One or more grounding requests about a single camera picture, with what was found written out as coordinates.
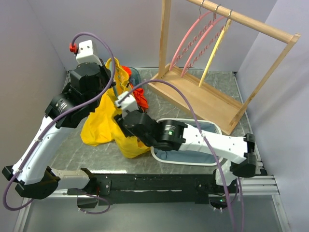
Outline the yellow shorts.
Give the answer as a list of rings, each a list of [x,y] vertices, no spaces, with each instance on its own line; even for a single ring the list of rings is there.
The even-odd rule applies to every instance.
[[[129,76],[122,68],[117,58],[115,59],[115,80],[118,94],[130,91]],[[115,141],[121,153],[126,158],[135,158],[145,152],[150,151],[137,137],[125,137],[114,120],[114,116],[121,114],[121,110],[116,108],[114,101],[116,96],[112,89],[107,90],[101,97],[99,107],[94,113],[90,113],[85,121],[81,140],[84,144],[98,146],[100,144]]]

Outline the green hanger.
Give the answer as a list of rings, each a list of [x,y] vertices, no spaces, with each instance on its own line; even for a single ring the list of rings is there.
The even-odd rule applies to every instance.
[[[118,91],[117,91],[117,85],[116,85],[116,82],[112,82],[111,86],[112,86],[112,89],[113,89],[114,95],[117,97],[117,96],[118,96]]]

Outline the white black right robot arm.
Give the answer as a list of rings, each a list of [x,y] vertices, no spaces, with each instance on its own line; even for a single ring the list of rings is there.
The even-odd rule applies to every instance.
[[[186,121],[154,120],[139,110],[119,114],[115,122],[127,138],[151,147],[158,161],[171,164],[207,166],[211,157],[226,162],[213,172],[211,187],[220,193],[238,177],[255,176],[257,158],[254,136],[226,136],[199,129]]]

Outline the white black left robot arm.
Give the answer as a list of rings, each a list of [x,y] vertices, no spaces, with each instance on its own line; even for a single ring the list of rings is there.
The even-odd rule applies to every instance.
[[[99,106],[114,73],[114,60],[110,65],[87,61],[70,72],[70,81],[47,106],[41,126],[22,158],[2,170],[8,181],[16,183],[19,196],[41,200],[60,189],[80,189],[85,194],[95,191],[96,178],[87,168],[65,171],[48,164],[67,136]]]

